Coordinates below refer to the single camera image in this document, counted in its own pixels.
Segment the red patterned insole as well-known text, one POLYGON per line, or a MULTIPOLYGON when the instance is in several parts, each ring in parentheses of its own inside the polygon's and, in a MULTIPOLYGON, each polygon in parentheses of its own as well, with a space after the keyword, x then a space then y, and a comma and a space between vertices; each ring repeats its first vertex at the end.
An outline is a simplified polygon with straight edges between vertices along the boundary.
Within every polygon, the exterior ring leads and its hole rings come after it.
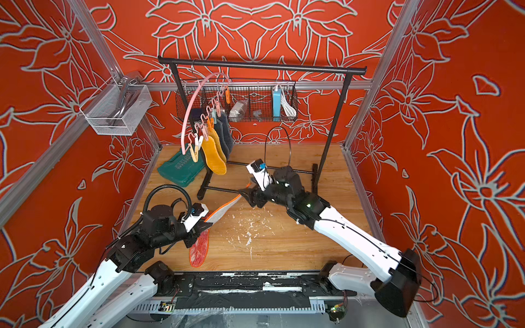
POLYGON ((191 267, 198 268, 206 260, 209 251, 209 230, 204 231, 189 249, 189 263, 191 267))

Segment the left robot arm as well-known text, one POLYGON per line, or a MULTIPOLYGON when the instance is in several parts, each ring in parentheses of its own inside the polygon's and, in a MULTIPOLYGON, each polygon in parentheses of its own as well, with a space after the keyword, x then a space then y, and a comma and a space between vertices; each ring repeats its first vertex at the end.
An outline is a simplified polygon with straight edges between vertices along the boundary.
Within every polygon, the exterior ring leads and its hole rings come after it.
POLYGON ((106 247, 92 277, 42 326, 113 327, 143 301, 172 292, 176 288, 174 272, 158 261, 113 296, 156 252, 169 251, 178 242, 190 248, 210 228, 205 220, 208 214, 207 206, 193 203, 183 187, 163 184, 154 188, 146 197, 140 218, 106 247), (153 196, 164 189, 182 193, 186 209, 179 216, 174 215, 176 202, 149 206, 153 196))

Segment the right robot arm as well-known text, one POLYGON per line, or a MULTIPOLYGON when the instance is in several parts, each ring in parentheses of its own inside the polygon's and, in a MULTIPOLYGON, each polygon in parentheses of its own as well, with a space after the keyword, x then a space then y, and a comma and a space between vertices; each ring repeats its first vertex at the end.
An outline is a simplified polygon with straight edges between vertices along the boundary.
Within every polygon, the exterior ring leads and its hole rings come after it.
POLYGON ((422 283, 420 256, 413 250, 400 251, 369 235, 340 214, 327 200, 305 190, 291 166, 270 174, 261 159, 246 166, 255 187, 239 190, 251 207, 268 202, 284 206, 289 217, 332 239, 361 261, 370 277, 355 273, 341 263, 326 266, 328 281, 339 291, 373 295, 386 310, 406 317, 422 283))

